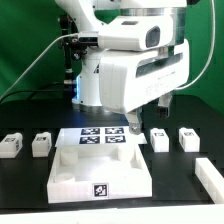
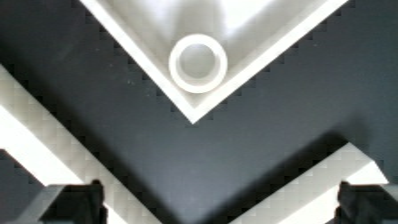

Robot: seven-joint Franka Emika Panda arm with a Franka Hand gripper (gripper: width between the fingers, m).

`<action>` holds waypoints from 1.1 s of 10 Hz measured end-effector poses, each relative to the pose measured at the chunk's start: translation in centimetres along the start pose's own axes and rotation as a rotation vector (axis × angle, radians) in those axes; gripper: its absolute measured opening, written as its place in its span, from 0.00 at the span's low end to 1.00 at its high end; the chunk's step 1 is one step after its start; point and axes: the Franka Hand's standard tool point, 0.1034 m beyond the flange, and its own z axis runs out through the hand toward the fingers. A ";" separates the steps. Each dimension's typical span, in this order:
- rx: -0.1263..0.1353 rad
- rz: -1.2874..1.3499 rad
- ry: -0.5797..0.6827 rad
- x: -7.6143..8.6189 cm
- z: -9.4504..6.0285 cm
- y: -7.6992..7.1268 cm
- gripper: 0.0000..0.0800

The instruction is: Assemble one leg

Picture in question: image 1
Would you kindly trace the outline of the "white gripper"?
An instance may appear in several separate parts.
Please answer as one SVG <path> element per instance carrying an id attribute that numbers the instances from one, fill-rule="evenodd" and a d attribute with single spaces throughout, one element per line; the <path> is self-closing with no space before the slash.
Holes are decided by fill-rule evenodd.
<path id="1" fill-rule="evenodd" d="M 161 96 L 158 113 L 161 119 L 166 119 L 173 98 L 171 91 L 185 84 L 188 76 L 187 41 L 172 49 L 145 52 L 108 50 L 99 63 L 100 101 L 109 111 L 127 113 L 129 132 L 139 135 L 142 120 L 140 112 L 134 109 Z"/>

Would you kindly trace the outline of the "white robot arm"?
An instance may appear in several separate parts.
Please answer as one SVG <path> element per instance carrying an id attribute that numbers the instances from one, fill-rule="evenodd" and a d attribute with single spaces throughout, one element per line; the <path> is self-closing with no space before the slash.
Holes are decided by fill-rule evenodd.
<path id="1" fill-rule="evenodd" d="M 172 93 L 189 80 L 186 11 L 201 0 L 55 0 L 77 30 L 66 36 L 82 62 L 74 103 L 123 114 L 142 132 L 141 108 L 156 100 L 169 114 Z"/>

